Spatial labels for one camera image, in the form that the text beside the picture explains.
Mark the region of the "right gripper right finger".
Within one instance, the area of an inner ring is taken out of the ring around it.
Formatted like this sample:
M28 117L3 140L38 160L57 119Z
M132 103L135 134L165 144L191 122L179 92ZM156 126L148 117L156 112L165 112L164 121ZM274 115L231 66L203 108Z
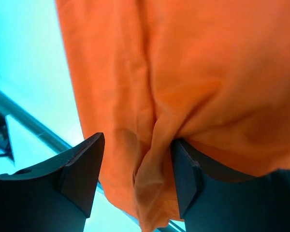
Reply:
M290 170L253 177L182 139L172 142L171 157L188 232L290 232Z

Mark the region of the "orange t shirt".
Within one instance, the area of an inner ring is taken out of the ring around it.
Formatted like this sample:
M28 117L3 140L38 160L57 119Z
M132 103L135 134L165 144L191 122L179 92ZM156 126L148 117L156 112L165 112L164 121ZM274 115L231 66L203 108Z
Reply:
M144 232L179 219L169 146L237 171L290 169L290 0L58 0L99 180Z

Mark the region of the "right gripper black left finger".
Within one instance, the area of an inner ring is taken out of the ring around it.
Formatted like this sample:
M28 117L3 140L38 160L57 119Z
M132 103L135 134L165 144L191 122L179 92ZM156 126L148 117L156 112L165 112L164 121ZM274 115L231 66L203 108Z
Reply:
M105 138L14 174L0 174L0 232L81 232L90 217Z

